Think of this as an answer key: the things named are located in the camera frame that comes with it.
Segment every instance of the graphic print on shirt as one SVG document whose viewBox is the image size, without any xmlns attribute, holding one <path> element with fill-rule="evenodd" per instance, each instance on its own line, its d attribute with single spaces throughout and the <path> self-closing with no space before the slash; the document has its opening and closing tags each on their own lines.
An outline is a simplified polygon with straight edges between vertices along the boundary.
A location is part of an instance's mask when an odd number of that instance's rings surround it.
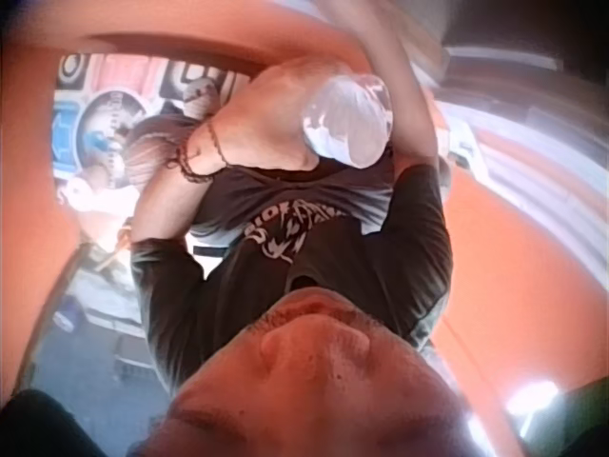
<svg viewBox="0 0 609 457">
<path fill-rule="evenodd" d="M 263 211 L 246 227 L 246 240 L 261 246 L 269 259 L 281 259 L 290 265 L 300 252 L 306 235 L 321 222 L 346 216 L 338 209 L 304 200 L 283 202 Z"/>
</svg>

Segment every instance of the water bottle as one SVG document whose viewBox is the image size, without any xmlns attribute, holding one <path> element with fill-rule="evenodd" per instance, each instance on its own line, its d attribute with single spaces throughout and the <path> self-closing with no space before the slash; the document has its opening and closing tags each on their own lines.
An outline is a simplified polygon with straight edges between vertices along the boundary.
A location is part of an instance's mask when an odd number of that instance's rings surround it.
<svg viewBox="0 0 609 457">
<path fill-rule="evenodd" d="M 393 128 L 389 90 L 372 74 L 331 77 L 303 112 L 304 138 L 317 154 L 356 169 L 383 156 Z"/>
</svg>

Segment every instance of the beaded bracelet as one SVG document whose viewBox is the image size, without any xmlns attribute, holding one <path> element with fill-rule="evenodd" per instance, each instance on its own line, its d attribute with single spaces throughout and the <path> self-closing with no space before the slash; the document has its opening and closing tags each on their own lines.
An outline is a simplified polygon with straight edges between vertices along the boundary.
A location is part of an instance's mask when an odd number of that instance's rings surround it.
<svg viewBox="0 0 609 457">
<path fill-rule="evenodd" d="M 220 148 L 220 141 L 218 140 L 218 135 L 216 134 L 216 130 L 213 127 L 213 124 L 211 123 L 211 121 L 207 121 L 206 126 L 207 126 L 207 129 L 209 130 L 209 134 L 211 135 L 213 145 L 216 148 L 218 155 L 224 162 L 225 166 L 227 168 L 230 168 L 231 165 L 228 163 L 228 161 L 225 158 L 225 155 L 222 153 L 222 149 Z M 190 167 L 190 163 L 188 162 L 188 160 L 191 158 L 197 157 L 199 155 L 201 155 L 201 150 L 197 149 L 197 153 L 195 155 L 193 155 L 192 157 L 188 157 L 187 144 L 183 144 L 182 146 L 180 146 L 176 149 L 175 157 L 173 157 L 172 159 L 169 159 L 167 161 L 167 167 L 169 169 L 173 169 L 175 167 L 180 167 L 180 172 L 182 172 L 182 175 L 190 183 L 193 183 L 193 184 L 209 183 L 209 182 L 213 181 L 214 176 L 216 174 L 218 174 L 219 171 L 209 174 L 209 175 L 195 173 L 192 170 L 192 168 Z"/>
</svg>

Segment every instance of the nose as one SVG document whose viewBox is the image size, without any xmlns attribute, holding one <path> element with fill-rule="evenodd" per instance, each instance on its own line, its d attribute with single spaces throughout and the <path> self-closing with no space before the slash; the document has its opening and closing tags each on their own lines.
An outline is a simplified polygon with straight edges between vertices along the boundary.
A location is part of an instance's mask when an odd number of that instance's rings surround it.
<svg viewBox="0 0 609 457">
<path fill-rule="evenodd" d="M 365 371 L 369 337 L 330 316 L 309 314 L 271 330 L 260 351 L 271 375 L 330 382 Z"/>
</svg>

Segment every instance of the shirt sleeve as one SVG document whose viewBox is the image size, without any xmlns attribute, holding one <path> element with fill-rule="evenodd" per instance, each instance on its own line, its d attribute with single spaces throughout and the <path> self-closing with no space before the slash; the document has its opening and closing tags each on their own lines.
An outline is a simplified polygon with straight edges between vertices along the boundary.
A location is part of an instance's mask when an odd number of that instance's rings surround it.
<svg viewBox="0 0 609 457">
<path fill-rule="evenodd" d="M 205 317 L 213 302 L 206 300 L 203 269 L 181 242 L 146 240 L 131 248 L 131 271 L 150 352 L 173 394 L 209 352 L 205 338 L 211 332 L 201 323 L 213 322 Z"/>
<path fill-rule="evenodd" d="M 369 236 L 369 256 L 383 285 L 392 327 L 420 349 L 446 307 L 453 269 L 436 169 L 406 169 L 381 231 Z"/>
</svg>

